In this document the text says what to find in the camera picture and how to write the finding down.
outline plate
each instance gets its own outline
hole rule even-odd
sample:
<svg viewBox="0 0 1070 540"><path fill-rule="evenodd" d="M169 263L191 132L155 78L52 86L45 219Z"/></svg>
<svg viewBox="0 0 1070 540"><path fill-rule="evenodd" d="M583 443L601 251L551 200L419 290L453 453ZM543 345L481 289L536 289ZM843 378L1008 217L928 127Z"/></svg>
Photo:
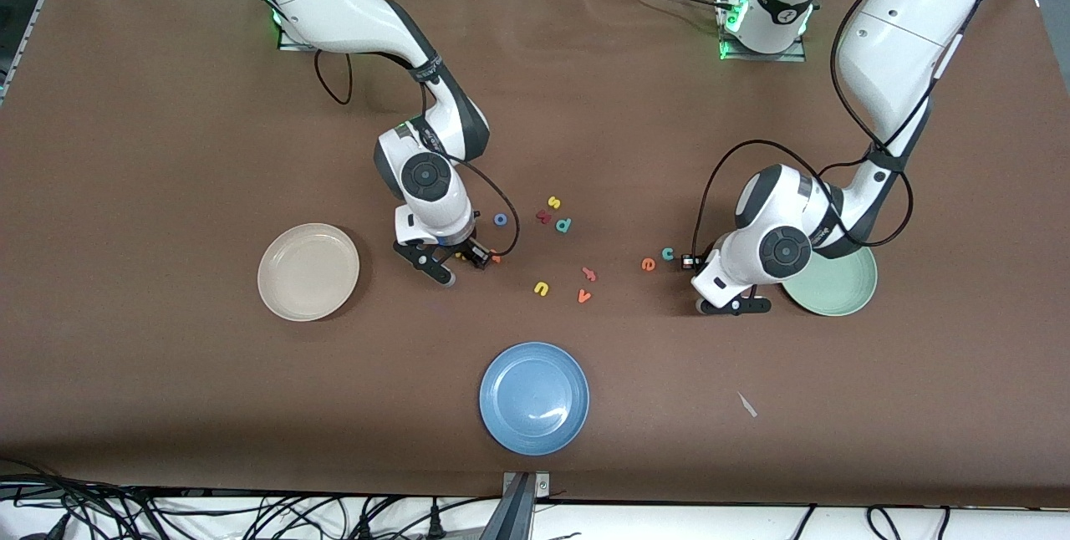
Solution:
<svg viewBox="0 0 1070 540"><path fill-rule="evenodd" d="M576 358L544 342L517 344L487 368L479 413L487 431L525 457L561 450L587 419L587 379Z"/></svg>
<svg viewBox="0 0 1070 540"><path fill-rule="evenodd" d="M876 292L876 261L868 247L841 259L826 259L815 251L802 273L783 286L796 304L814 314L853 314Z"/></svg>
<svg viewBox="0 0 1070 540"><path fill-rule="evenodd" d="M356 246L341 229L309 223L272 242L260 259L257 286L275 314L317 320L346 304L360 273Z"/></svg>

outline robotic arm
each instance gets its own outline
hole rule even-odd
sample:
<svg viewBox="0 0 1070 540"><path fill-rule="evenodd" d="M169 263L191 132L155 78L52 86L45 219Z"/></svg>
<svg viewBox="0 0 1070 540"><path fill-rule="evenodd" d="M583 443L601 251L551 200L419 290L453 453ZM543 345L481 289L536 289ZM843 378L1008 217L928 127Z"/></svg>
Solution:
<svg viewBox="0 0 1070 540"><path fill-rule="evenodd" d="M691 286L703 297L701 312L746 312L744 290L794 277L813 251L842 258L869 238L924 129L931 83L944 72L978 2L861 2L842 34L837 64L875 121L884 149L868 151L844 189L779 164L754 174L737 201L735 231L713 244L692 277Z"/></svg>
<svg viewBox="0 0 1070 540"><path fill-rule="evenodd" d="M475 242L475 216L455 160L478 158L490 129L427 36L401 5L388 0L272 0L295 41L333 52L370 52L401 64L434 97L424 113L379 136L372 155L394 197L395 251L443 286L454 253L478 268L490 253ZM435 249L449 253L433 258Z"/></svg>

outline green plate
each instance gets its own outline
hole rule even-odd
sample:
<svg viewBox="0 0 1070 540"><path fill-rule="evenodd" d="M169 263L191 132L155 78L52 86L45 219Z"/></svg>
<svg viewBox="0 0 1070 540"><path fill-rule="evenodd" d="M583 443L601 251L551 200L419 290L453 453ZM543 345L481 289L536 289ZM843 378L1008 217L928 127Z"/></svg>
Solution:
<svg viewBox="0 0 1070 540"><path fill-rule="evenodd" d="M814 314L853 314L876 290L876 261L868 247L841 259L814 253L802 273L783 286L796 304Z"/></svg>

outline blue plate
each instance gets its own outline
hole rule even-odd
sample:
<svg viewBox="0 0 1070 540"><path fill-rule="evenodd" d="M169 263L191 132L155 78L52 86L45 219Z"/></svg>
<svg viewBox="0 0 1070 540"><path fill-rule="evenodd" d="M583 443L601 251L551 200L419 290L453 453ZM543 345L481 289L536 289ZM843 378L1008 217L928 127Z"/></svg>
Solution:
<svg viewBox="0 0 1070 540"><path fill-rule="evenodd" d="M559 346L517 344L487 368L479 412L499 444L526 457L561 450L587 419L591 392L583 370Z"/></svg>

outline brown table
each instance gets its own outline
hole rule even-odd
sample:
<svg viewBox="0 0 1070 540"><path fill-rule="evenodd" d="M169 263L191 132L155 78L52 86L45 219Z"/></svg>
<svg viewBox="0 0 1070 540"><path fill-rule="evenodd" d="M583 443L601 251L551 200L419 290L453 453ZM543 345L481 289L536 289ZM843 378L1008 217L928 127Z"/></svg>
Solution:
<svg viewBox="0 0 1070 540"><path fill-rule="evenodd" d="M863 311L808 315L770 288L768 315L702 318L687 274L640 269L688 249L737 141L863 151L827 71L851 0L821 1L810 60L773 64L719 61L708 11L672 0L398 0L489 118L478 164L523 223L501 266L440 289L391 250L371 164L419 107L393 63L354 58L339 107L257 0L47 0L0 109L0 450L142 484L458 495L538 468L569 497L1065 506L1070 102L1033 0L987 0L937 88L914 222ZM776 160L727 167L703 242ZM549 195L566 235L535 221ZM257 263L314 220L350 232L361 280L331 319L288 323ZM499 447L476 400L533 339L592 391L541 459Z"/></svg>

